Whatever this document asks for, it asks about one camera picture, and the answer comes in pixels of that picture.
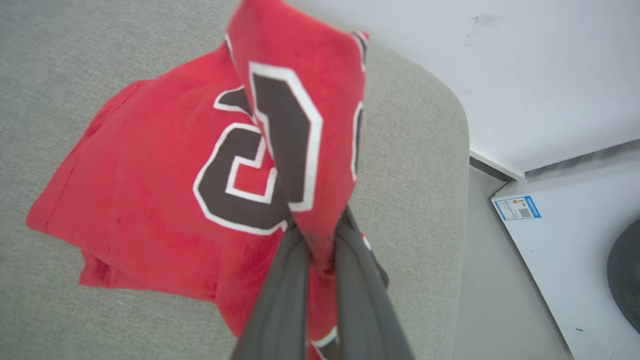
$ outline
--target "white wall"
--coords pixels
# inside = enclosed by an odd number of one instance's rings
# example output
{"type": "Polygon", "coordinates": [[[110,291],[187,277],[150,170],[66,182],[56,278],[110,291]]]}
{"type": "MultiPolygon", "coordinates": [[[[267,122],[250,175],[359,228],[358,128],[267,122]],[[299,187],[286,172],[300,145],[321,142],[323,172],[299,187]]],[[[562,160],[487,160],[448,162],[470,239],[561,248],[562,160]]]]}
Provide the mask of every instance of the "white wall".
{"type": "Polygon", "coordinates": [[[639,0],[315,0],[438,76],[516,172],[640,138],[639,0]]]}

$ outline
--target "basketball jersey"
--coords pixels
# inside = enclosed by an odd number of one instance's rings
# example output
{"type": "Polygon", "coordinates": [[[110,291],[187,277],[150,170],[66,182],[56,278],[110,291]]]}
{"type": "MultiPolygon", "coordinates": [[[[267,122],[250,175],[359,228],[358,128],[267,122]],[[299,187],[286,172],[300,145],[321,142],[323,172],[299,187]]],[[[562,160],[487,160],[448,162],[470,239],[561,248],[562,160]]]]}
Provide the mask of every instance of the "basketball jersey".
{"type": "Polygon", "coordinates": [[[308,339],[335,342],[332,236],[356,181],[367,41],[244,0],[217,50],[99,110],[27,225],[83,250],[81,285],[213,302],[239,336],[293,218],[313,259],[308,339]]]}

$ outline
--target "white baseboard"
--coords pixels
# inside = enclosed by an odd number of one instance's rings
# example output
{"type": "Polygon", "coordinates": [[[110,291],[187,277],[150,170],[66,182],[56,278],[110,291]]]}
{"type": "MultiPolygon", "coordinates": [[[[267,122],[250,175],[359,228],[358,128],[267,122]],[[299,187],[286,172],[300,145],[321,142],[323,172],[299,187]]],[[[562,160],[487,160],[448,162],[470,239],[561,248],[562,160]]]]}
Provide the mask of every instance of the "white baseboard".
{"type": "Polygon", "coordinates": [[[502,172],[503,174],[512,177],[514,180],[524,180],[524,171],[518,170],[516,168],[512,168],[509,165],[502,163],[499,160],[496,160],[490,156],[483,154],[481,151],[478,151],[475,147],[471,146],[469,149],[469,155],[480,161],[489,165],[490,167],[502,172]]]}

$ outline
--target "label on box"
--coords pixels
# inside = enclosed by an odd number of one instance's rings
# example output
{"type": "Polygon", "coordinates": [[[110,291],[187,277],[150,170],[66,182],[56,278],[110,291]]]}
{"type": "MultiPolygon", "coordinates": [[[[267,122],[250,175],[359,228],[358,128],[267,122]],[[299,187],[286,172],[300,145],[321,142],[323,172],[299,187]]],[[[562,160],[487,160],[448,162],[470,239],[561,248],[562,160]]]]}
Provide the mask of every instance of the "label on box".
{"type": "Polygon", "coordinates": [[[494,203],[504,221],[527,220],[541,217],[531,196],[498,200],[494,201],[494,203]]]}

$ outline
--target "gray fabric couch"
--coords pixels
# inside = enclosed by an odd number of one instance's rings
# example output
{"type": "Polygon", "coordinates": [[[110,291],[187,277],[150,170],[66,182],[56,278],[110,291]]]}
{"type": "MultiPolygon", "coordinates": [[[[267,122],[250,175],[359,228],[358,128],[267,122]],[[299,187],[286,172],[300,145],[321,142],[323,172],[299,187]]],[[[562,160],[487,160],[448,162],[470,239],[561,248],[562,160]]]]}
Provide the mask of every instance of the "gray fabric couch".
{"type": "MultiPolygon", "coordinates": [[[[80,251],[27,230],[24,219],[100,106],[135,80],[212,51],[236,6],[2,2],[0,358],[229,357],[235,339],[215,306],[151,291],[78,287],[80,251]]],[[[446,359],[465,232],[465,114],[437,78],[375,41],[365,103],[351,206],[390,275],[388,293],[416,358],[446,359]]]]}

